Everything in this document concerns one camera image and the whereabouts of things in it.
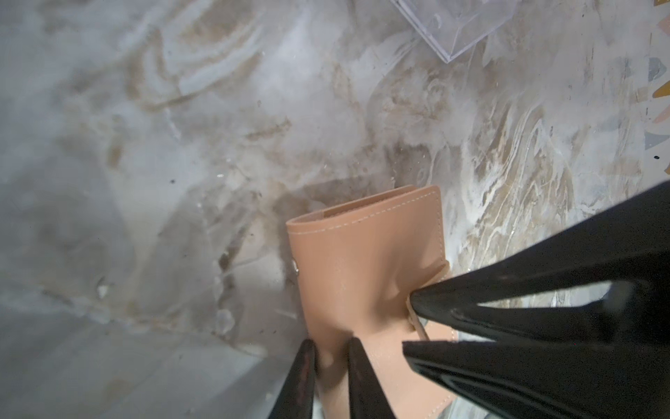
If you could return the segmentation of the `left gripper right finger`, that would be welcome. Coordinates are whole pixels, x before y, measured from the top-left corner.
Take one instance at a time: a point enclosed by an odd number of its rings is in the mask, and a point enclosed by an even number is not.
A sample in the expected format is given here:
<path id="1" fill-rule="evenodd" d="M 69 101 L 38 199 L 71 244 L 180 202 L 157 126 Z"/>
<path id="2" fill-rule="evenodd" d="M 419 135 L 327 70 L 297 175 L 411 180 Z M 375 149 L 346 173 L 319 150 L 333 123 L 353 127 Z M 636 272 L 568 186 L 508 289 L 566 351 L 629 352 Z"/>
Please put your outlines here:
<path id="1" fill-rule="evenodd" d="M 347 345 L 350 419 L 395 418 L 360 339 Z"/>

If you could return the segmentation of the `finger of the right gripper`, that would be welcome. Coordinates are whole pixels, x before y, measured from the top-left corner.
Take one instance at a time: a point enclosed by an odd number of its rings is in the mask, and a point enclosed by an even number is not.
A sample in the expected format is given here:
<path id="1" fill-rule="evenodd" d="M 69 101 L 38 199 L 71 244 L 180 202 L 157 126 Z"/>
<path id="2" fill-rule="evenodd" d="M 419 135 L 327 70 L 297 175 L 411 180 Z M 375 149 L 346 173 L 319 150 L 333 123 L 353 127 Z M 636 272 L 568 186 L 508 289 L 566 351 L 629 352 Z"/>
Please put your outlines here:
<path id="1" fill-rule="evenodd" d="M 669 340 L 406 341 L 417 374 L 501 418 L 667 418 Z"/>
<path id="2" fill-rule="evenodd" d="M 581 307 L 502 309 L 490 303 L 600 282 Z M 492 340 L 667 343 L 669 184 L 615 205 L 494 265 L 415 291 L 422 318 Z"/>

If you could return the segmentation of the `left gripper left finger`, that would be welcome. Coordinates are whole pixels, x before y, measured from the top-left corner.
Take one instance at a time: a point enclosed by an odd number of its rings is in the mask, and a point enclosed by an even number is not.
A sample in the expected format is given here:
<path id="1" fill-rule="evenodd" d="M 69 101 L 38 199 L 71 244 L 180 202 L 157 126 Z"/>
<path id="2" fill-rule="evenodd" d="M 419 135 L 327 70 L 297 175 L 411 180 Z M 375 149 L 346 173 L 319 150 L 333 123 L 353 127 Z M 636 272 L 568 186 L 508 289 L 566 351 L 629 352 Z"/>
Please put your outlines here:
<path id="1" fill-rule="evenodd" d="M 268 419 L 312 419 L 317 379 L 317 349 L 304 340 Z"/>

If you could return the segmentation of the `pink leather card holder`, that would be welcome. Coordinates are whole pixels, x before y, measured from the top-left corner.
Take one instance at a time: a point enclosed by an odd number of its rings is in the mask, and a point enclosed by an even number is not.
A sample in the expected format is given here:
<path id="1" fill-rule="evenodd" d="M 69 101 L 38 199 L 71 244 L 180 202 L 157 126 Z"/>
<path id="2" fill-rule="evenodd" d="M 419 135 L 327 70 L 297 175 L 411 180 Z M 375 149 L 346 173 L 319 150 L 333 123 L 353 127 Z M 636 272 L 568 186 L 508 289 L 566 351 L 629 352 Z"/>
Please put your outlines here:
<path id="1" fill-rule="evenodd" d="M 411 292 L 449 276 L 441 210 L 438 187 L 406 186 L 287 223 L 326 417 L 349 415 L 347 344 L 354 337 L 396 417 L 436 418 L 454 401 L 413 372 L 402 352 L 406 340 L 456 337 L 448 326 L 412 319 L 407 304 Z"/>

